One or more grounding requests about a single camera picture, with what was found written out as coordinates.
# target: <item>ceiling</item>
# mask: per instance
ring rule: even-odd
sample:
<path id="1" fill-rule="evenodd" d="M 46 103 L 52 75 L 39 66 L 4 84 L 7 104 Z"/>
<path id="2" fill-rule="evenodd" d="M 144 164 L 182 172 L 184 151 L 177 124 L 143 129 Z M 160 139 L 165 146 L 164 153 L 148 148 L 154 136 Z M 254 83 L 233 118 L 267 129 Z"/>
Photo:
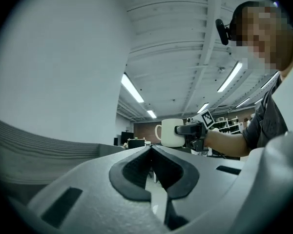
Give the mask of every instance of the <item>ceiling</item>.
<path id="1" fill-rule="evenodd" d="M 126 73 L 144 99 L 138 103 L 121 87 L 118 114 L 136 122 L 189 117 L 208 102 L 212 114 L 254 106 L 271 85 L 260 87 L 275 70 L 246 50 L 221 44 L 215 20 L 229 23 L 235 8 L 248 0 L 123 0 L 136 36 Z M 243 67 L 221 93 L 237 61 Z"/>

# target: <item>floor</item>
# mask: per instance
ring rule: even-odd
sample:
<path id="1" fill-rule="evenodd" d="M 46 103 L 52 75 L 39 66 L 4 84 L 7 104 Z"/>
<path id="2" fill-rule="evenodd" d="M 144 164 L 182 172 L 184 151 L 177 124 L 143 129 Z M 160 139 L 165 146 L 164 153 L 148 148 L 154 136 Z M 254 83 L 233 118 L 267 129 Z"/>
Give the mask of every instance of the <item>floor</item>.
<path id="1" fill-rule="evenodd" d="M 146 179 L 146 190 L 151 192 L 151 207 L 154 214 L 163 223 L 165 219 L 167 193 L 162 187 L 161 183 L 157 181 L 154 183 L 153 178 L 150 176 Z"/>

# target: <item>mug handle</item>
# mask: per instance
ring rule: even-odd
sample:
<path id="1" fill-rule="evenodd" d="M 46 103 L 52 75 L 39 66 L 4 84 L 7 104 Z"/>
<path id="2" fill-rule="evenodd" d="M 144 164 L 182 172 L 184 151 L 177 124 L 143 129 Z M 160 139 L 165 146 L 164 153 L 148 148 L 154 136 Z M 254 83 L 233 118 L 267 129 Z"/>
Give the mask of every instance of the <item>mug handle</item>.
<path id="1" fill-rule="evenodd" d="M 157 126 L 155 127 L 155 136 L 156 136 L 159 140 L 161 140 L 161 138 L 159 138 L 158 135 L 157 135 L 157 128 L 158 128 L 158 127 L 162 127 L 162 126 L 161 126 L 161 125 L 157 125 Z"/>

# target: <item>ceiling light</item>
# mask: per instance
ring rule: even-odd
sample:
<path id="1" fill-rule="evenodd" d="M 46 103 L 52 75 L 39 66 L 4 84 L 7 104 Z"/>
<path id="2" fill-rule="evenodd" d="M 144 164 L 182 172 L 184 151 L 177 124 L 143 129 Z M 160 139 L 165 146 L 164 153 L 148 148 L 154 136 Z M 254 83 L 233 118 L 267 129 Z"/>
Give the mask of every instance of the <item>ceiling light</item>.
<path id="1" fill-rule="evenodd" d="M 254 104 L 259 103 L 264 97 L 262 97 L 261 99 L 259 99 L 257 102 L 255 102 Z"/>
<path id="2" fill-rule="evenodd" d="M 229 83 L 233 80 L 233 78 L 237 75 L 237 73 L 239 72 L 239 70 L 242 68 L 242 63 L 241 62 L 237 62 L 235 64 L 235 67 L 232 69 L 232 71 L 230 72 L 229 76 L 227 77 L 227 79 L 225 80 L 225 82 L 220 86 L 220 88 L 217 90 L 217 92 L 222 92 L 225 90 L 225 88 L 229 85 Z"/>
<path id="3" fill-rule="evenodd" d="M 240 107 L 240 106 L 242 106 L 245 102 L 247 102 L 248 100 L 250 99 L 250 97 L 249 98 L 247 98 L 247 99 L 245 99 L 244 101 L 242 101 L 237 107 Z"/>
<path id="4" fill-rule="evenodd" d="M 136 99 L 137 102 L 142 103 L 144 100 L 138 93 L 137 89 L 133 86 L 126 74 L 123 74 L 122 85 L 131 93 L 131 95 Z"/>
<path id="5" fill-rule="evenodd" d="M 202 112 L 208 105 L 209 103 L 205 103 L 197 113 L 199 114 L 200 112 Z"/>
<path id="6" fill-rule="evenodd" d="M 263 89 L 264 87 L 266 87 L 269 82 L 271 82 L 273 80 L 273 78 L 275 78 L 278 75 L 278 71 L 273 75 L 273 77 L 271 77 L 268 81 L 266 81 L 266 83 L 264 85 L 262 85 L 260 88 Z"/>
<path id="7" fill-rule="evenodd" d="M 156 115 L 153 113 L 152 110 L 147 110 L 147 112 L 153 119 L 156 119 Z"/>

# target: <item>white mug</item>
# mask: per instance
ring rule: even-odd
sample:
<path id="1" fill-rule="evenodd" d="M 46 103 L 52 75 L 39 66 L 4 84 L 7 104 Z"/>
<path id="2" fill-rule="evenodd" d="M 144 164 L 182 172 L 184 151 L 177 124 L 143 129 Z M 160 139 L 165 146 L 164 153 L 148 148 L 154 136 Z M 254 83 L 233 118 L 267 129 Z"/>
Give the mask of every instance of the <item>white mug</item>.
<path id="1" fill-rule="evenodd" d="M 167 147 L 179 147 L 185 144 L 185 137 L 175 133 L 175 126 L 181 126 L 184 124 L 182 119 L 164 119 L 162 125 L 155 127 L 155 136 L 161 141 L 163 146 Z M 161 138 L 157 135 L 157 129 L 162 128 Z"/>

